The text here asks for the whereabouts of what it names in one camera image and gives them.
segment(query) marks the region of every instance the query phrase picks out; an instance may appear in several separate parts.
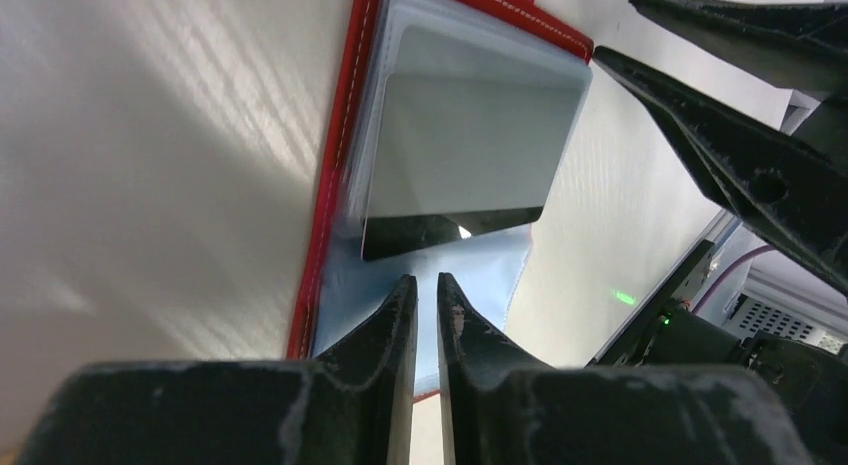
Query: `red leather border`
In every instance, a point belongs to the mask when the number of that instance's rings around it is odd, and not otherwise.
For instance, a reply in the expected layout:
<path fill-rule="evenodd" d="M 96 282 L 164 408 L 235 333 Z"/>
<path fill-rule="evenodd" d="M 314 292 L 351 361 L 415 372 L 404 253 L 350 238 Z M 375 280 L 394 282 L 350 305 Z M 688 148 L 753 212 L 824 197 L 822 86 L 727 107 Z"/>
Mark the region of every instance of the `red leather border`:
<path fill-rule="evenodd" d="M 526 30 L 585 60 L 593 44 L 587 36 L 532 4 L 532 0 L 457 0 Z M 347 158 L 356 113 L 370 61 L 380 0 L 353 0 L 339 80 L 321 162 L 312 235 L 294 306 L 286 358 L 308 358 L 318 315 L 321 268 L 338 204 L 339 182 Z"/>

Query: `white fabric surface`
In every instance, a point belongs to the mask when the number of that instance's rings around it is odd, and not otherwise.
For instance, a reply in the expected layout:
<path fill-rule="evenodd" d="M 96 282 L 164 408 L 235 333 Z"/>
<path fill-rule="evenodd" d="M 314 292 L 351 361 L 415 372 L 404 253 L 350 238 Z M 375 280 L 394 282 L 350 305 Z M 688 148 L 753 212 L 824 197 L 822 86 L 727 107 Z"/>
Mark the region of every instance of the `white fabric surface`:
<path fill-rule="evenodd" d="M 820 0 L 751 0 L 820 1 Z M 788 93 L 627 0 L 537 0 L 772 125 Z M 282 353 L 350 0 L 0 0 L 0 451 L 102 359 Z M 701 232 L 647 113 L 595 70 L 507 332 L 580 365 Z M 438 463 L 437 401 L 412 463 Z"/>

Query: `cable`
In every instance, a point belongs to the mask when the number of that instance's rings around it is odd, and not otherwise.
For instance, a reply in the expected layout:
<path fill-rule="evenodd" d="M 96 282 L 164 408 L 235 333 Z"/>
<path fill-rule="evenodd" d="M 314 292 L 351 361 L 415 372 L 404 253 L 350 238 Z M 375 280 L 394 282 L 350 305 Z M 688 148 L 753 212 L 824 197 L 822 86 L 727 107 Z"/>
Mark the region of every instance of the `cable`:
<path fill-rule="evenodd" d="M 746 253 L 745 255 L 742 255 L 741 257 L 737 258 L 736 261 L 731 263 L 726 269 L 724 269 L 724 271 L 721 272 L 721 275 L 719 275 L 718 278 L 716 278 L 715 281 L 712 283 L 712 285 L 710 285 L 710 288 L 707 289 L 706 293 L 704 293 L 704 296 L 701 297 L 701 300 L 699 300 L 698 303 L 695 305 L 695 308 L 692 309 L 692 314 L 695 315 L 698 313 L 698 310 L 700 310 L 701 307 L 703 307 L 707 303 L 707 300 L 709 300 L 710 297 L 713 296 L 715 291 L 718 290 L 719 285 L 721 285 L 721 283 L 724 282 L 727 277 L 729 277 L 730 274 L 733 273 L 734 270 L 739 268 L 740 265 L 747 262 L 748 260 L 751 260 L 772 250 L 774 250 L 774 247 L 772 247 L 771 245 L 763 245 L 762 247 L 755 248 L 750 252 Z"/>

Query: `green led light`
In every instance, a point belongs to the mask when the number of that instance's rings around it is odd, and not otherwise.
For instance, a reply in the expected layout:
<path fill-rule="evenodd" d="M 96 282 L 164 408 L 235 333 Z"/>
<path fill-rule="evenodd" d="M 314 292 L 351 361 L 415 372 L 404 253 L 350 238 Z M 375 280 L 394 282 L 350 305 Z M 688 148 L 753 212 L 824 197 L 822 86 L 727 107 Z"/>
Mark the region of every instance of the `green led light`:
<path fill-rule="evenodd" d="M 626 303 L 627 305 L 636 305 L 636 298 L 631 297 L 630 295 L 624 292 L 615 292 L 615 298 L 618 299 L 621 303 Z"/>

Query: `ventilation grille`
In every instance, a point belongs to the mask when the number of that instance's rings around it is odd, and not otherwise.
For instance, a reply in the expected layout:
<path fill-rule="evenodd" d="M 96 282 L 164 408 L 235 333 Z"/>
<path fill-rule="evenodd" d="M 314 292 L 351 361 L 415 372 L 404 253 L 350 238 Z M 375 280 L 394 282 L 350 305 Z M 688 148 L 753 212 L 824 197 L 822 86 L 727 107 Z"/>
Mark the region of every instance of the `ventilation grille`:
<path fill-rule="evenodd" d="M 763 305 L 750 297 L 744 298 L 739 310 L 722 328 L 739 338 L 753 337 L 762 330 L 811 345 L 818 344 L 824 335 L 824 330 L 813 327 L 782 310 Z"/>

